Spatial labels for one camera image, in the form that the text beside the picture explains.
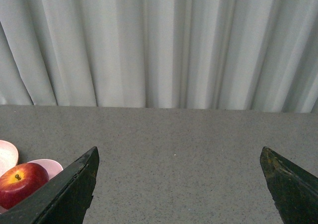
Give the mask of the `right gripper black second-arm right finger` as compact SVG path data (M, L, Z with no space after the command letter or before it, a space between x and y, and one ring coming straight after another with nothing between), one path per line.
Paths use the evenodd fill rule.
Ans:
M318 178L269 147L263 147L260 165L283 223L316 224Z

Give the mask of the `right gripper black second-arm left finger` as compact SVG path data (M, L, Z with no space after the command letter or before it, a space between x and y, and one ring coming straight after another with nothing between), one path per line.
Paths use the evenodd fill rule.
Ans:
M28 198L0 216L2 224L81 224L93 200L99 167L92 147Z

